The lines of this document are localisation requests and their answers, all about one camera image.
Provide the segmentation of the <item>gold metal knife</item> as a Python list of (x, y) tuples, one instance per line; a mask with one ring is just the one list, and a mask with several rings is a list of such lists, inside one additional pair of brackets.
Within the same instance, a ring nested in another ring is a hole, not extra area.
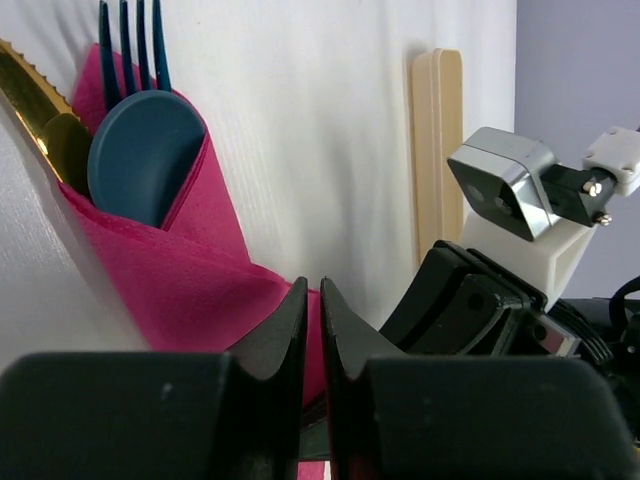
[(1, 95), (56, 178), (88, 198), (90, 132), (46, 76), (6, 40), (1, 42)]

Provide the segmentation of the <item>pink paper napkin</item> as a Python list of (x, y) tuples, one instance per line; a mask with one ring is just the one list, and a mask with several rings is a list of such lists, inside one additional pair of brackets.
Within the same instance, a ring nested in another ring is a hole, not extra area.
[(251, 262), (209, 135), (189, 158), (160, 227), (61, 190), (150, 346), (218, 352), (256, 332), (290, 285)]

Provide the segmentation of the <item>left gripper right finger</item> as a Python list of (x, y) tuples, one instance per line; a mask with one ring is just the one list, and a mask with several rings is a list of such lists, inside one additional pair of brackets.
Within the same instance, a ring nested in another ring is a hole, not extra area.
[(631, 479), (635, 450), (605, 380), (557, 357), (413, 356), (321, 292), (336, 479)]

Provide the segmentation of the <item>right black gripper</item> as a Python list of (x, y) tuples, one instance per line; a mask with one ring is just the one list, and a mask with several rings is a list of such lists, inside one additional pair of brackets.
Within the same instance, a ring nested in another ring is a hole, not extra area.
[(612, 298), (545, 294), (475, 249), (438, 240), (380, 329), (409, 354), (577, 358), (601, 374), (639, 435), (638, 279)]

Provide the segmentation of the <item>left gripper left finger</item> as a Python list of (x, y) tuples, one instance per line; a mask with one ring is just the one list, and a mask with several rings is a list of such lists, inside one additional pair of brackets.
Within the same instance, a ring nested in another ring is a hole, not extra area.
[(307, 282), (222, 353), (47, 352), (1, 376), (5, 479), (293, 479)]

